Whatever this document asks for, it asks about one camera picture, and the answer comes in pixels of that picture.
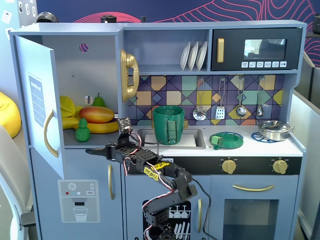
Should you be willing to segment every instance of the play kitchen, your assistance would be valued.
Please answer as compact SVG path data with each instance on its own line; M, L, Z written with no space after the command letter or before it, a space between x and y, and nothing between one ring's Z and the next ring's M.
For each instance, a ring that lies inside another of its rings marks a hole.
M11 31L39 236L159 239L163 229L142 211L168 192L159 175L86 151L107 149L119 137L116 118L129 117L130 142L167 161L160 172L171 162L192 174L197 194L166 209L175 239L292 240L306 150L289 116L306 27L38 23Z

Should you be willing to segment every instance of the geometric tile backsplash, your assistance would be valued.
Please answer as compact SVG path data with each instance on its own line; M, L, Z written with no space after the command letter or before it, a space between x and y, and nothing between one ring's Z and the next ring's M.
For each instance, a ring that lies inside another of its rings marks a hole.
M242 104L246 115L238 117L236 108L239 104L239 76L225 75L225 93L222 105L225 107L225 118L216 120L216 109L220 106L219 75L202 75L204 81L198 81L198 76L140 76L136 95L129 98L129 117L132 125L151 125L153 110L163 105L174 105L184 109L185 119L189 125L254 125L258 120L279 120L285 75L264 75L261 82L260 95L263 104L263 116L257 116L259 75L244 76ZM202 94L202 106L207 110L207 118L195 120L193 110L199 106ZM223 83L220 93L223 94Z

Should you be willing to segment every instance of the green pan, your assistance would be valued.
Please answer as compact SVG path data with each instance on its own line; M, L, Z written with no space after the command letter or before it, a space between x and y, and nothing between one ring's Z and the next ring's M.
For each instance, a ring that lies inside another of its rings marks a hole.
M213 145L214 150L220 148L237 149L244 144L244 138L242 136L227 132L213 134L210 136L209 141Z

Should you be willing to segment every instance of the ice dispenser panel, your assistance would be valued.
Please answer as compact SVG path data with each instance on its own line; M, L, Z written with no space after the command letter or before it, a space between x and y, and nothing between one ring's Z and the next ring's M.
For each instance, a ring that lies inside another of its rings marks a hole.
M58 180L63 223L100 223L97 180Z

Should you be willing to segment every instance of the robotic arm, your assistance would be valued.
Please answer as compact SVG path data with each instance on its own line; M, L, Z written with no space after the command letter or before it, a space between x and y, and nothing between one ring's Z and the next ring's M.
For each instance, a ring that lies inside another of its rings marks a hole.
M192 175L176 164L162 161L161 157L150 150L137 148L129 141L132 132L130 119L127 117L117 121L120 129L118 141L108 143L103 149L87 149L86 152L124 164L125 172L128 167L136 168L140 173L146 174L168 188L168 193L149 200L142 209L146 221L151 226L161 229L159 240L176 240L173 228L166 223L169 219L168 208L197 195L195 185L189 184L193 180Z

